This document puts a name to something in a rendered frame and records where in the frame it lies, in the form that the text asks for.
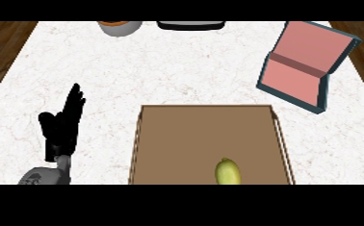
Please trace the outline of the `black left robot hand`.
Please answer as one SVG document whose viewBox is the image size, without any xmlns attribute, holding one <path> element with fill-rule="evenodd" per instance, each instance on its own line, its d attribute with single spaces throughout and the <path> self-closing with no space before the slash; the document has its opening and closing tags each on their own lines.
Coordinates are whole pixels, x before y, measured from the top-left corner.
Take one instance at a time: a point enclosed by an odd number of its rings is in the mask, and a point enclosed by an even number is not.
<svg viewBox="0 0 364 226">
<path fill-rule="evenodd" d="M 54 162 L 56 157 L 74 154 L 84 104 L 86 98 L 80 85 L 74 84 L 62 111 L 56 114 L 49 112 L 38 114 L 41 132 L 46 138 L 46 161 L 49 163 Z"/>
</svg>

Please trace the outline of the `brown tray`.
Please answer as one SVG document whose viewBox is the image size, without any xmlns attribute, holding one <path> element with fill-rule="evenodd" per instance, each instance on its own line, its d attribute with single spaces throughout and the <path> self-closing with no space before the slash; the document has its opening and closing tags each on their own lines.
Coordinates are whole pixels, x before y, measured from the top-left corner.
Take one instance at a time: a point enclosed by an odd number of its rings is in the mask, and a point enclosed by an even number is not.
<svg viewBox="0 0 364 226">
<path fill-rule="evenodd" d="M 291 185 L 294 176 L 269 105 L 145 106 L 136 121 L 130 184 L 213 184 L 231 159 L 241 181 Z"/>
</svg>

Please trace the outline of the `open pink and teal box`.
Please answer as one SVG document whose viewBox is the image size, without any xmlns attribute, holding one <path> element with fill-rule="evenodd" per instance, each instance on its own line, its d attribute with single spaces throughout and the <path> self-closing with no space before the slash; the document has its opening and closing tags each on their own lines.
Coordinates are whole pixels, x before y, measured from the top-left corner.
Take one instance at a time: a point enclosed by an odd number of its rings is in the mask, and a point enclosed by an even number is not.
<svg viewBox="0 0 364 226">
<path fill-rule="evenodd" d="M 330 75 L 361 38 L 310 21 L 287 21 L 256 88 L 312 113 L 327 109 Z"/>
</svg>

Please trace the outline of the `grey pot with orange rim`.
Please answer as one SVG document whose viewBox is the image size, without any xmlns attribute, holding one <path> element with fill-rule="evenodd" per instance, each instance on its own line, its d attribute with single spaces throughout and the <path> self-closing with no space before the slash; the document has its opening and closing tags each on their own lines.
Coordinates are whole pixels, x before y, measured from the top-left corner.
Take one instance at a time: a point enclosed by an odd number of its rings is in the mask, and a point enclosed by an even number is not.
<svg viewBox="0 0 364 226">
<path fill-rule="evenodd" d="M 102 32 L 111 37 L 128 36 L 142 25 L 140 21 L 99 21 L 97 25 Z"/>
</svg>

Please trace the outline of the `black and grey appliance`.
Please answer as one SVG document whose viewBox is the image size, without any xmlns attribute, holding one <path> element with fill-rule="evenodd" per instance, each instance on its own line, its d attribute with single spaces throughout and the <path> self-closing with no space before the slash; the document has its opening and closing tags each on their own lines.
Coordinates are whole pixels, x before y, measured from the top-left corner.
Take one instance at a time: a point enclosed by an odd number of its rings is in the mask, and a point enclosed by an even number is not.
<svg viewBox="0 0 364 226">
<path fill-rule="evenodd" d="M 158 21 L 158 27 L 174 31 L 207 31 L 225 27 L 225 21 Z"/>
</svg>

